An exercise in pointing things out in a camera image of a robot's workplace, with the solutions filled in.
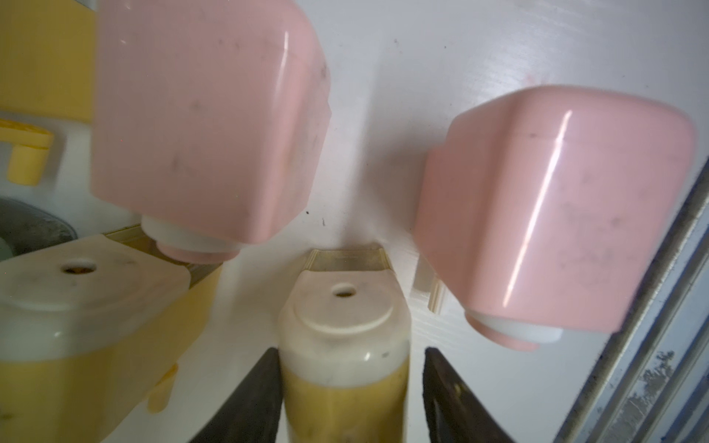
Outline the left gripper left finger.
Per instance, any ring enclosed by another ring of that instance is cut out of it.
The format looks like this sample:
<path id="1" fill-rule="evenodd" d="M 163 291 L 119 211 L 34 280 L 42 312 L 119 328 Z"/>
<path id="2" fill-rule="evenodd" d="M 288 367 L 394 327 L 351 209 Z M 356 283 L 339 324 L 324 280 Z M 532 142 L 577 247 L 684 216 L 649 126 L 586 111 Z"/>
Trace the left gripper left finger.
<path id="1" fill-rule="evenodd" d="M 284 393 L 279 352 L 271 347 L 192 443 L 275 443 Z"/>

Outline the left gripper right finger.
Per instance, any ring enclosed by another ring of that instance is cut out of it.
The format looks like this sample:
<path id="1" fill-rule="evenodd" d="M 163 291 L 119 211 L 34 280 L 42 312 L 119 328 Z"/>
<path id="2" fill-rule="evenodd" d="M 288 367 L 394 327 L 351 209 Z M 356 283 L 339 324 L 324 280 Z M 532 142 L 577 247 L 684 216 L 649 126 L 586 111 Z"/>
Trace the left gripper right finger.
<path id="1" fill-rule="evenodd" d="M 513 443 L 443 353 L 426 348 L 423 404 L 433 443 Z"/>

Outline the pink sharpener front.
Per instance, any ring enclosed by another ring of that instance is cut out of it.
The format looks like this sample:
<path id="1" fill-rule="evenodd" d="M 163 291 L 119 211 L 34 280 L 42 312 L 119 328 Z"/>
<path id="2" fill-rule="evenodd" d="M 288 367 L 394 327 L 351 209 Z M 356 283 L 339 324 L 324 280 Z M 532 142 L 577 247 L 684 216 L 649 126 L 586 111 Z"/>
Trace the pink sharpener front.
<path id="1" fill-rule="evenodd" d="M 620 329 L 692 169 L 679 109 L 538 86 L 482 103 L 428 153 L 422 257 L 474 330 L 533 351 L 567 330 Z"/>

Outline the pink sharpener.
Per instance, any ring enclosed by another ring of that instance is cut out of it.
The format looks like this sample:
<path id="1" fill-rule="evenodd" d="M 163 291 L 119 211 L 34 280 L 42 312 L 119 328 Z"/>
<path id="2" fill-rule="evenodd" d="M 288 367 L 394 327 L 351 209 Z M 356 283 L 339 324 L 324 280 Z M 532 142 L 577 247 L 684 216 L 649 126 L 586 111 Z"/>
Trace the pink sharpener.
<path id="1" fill-rule="evenodd" d="M 293 1 L 102 1 L 92 194 L 169 258 L 231 260 L 306 208 L 329 94 Z"/>
<path id="2" fill-rule="evenodd" d="M 482 103 L 428 153 L 422 257 L 474 330 L 533 351 L 567 330 L 620 329 L 692 169 L 679 109 L 538 86 Z"/>

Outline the green pencil sharpener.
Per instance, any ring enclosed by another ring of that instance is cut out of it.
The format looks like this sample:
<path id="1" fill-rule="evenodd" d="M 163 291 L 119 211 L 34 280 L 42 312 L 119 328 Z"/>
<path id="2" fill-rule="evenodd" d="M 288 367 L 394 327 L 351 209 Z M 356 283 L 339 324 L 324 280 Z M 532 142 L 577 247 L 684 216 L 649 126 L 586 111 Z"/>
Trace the green pencil sharpener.
<path id="1" fill-rule="evenodd" d="M 62 219 L 16 199 L 1 199 L 1 260 L 78 238 Z"/>

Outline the yellow sharpener front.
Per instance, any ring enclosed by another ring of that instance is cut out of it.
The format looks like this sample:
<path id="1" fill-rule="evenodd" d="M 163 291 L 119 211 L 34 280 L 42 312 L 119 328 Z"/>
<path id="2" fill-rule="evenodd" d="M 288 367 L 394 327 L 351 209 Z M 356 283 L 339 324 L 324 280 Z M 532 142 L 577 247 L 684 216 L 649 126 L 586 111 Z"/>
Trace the yellow sharpener front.
<path id="1" fill-rule="evenodd" d="M 90 123 L 94 1 L 1 4 L 1 109 Z"/>

